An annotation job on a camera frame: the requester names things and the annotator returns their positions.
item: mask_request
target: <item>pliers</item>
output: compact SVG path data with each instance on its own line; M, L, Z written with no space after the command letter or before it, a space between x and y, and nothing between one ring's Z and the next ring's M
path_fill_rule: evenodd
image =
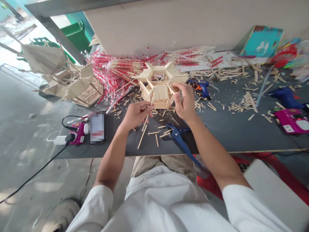
M187 156L189 156L189 158L198 166L202 166L200 164L200 162L192 155L188 145L183 141L182 137L180 136L180 134L186 133L191 131L190 128L183 128L183 129L177 129L175 126L173 126L172 124L166 124L166 128L171 128L171 136L173 137L173 139L177 142L177 144L181 147L181 149L183 150L183 152L185 152L187 154Z

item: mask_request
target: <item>phone screen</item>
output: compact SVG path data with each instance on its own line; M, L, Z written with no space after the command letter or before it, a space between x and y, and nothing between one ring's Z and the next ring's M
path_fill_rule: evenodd
M90 144L99 144L105 141L104 119L105 112L90 112Z

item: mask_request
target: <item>table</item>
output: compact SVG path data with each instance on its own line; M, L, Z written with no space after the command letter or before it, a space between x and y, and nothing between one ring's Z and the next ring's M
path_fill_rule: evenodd
M264 69L262 75L265 76L268 69ZM196 110L198 116L202 119L204 124L208 127L211 133L220 141L220 143L226 148L230 153L244 153L248 151L275 151L275 150L294 150L294 149L308 149L309 148L309 137L306 134L293 136L287 135L283 132L280 125L278 125L273 119L273 123L267 121L261 114L267 115L269 110L273 110L276 106L275 102L277 101L274 98L269 96L263 97L258 107L259 113L255 113L253 110L244 111L243 113L228 111L228 106L232 102L236 104L241 101L243 96L246 94L244 90L244 84L246 83L249 88L257 88L259 90L262 86L262 81L257 86L254 86L254 75L251 68L246 67L246 72L250 73L250 77L239 77L236 84L231 84L230 80L221 81L213 83L219 91L209 87L208 90L213 96L211 103L214 107L217 108L217 111L213 111L211 108L201 108ZM288 84L296 84L294 78L289 77L290 71L280 70L280 72L285 72L286 74L282 76L288 83L274 83L274 85L269 89L275 90L279 86L286 86ZM269 77L269 81L272 83L273 76ZM301 97L299 102L306 103L309 102L309 86L302 88L300 92L296 93L297 96ZM121 100L121 103L129 99L127 96ZM89 146L89 136L86 136L84 144L80 146L69 146L67 147L57 159L75 159L75 158L99 158L103 157L105 151L107 150L110 142L113 139L113 136L121 123L125 112L126 107L119 105L119 110L122 110L120 114L120 119L117 119L114 114L106 116L106 141L103 144L97 146ZM83 116L88 114L89 109L73 105L69 111L69 115L80 115ZM255 114L252 120L248 121L248 118ZM159 114L156 114L154 118L149 118L149 124L146 130L146 133L143 137L140 148L137 149L140 138L142 136L142 126L137 127L136 131L131 130L126 145L126 156L144 156L144 155L174 155L182 154L178 146L170 141L163 141L159 139L159 147L156 145L155 135L147 135L148 132L159 131L158 135L162 135L167 129L157 127L163 126L166 123L172 123L176 126L176 122L179 124L179 127L187 127L185 122L182 121L176 113L173 111L167 111L162 117ZM68 130L62 128L60 135L67 135ZM192 153L197 153L196 145L192 142L192 136L188 136L189 141L187 144L190 147ZM63 146L56 146L53 152L53 155L57 154Z

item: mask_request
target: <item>glue gun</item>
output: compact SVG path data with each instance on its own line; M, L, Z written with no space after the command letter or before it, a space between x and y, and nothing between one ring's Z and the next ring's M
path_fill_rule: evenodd
M188 84L192 85L193 87L197 87L197 90L202 90L202 98L207 98L209 101L211 100L211 97L207 90L207 87L210 85L209 82L189 79Z
M298 103L294 98L293 91L289 87L274 90L268 94L269 96L277 98L280 103L288 109L303 109L304 104Z

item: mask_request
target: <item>green plastic crate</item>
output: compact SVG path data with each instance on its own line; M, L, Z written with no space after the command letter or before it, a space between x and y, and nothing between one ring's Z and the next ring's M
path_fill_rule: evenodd
M90 42L85 35L85 27L82 20L80 21L80 23L74 23L70 26L61 28L61 30L71 41L71 43L77 48L78 51L91 51L91 47L89 47Z

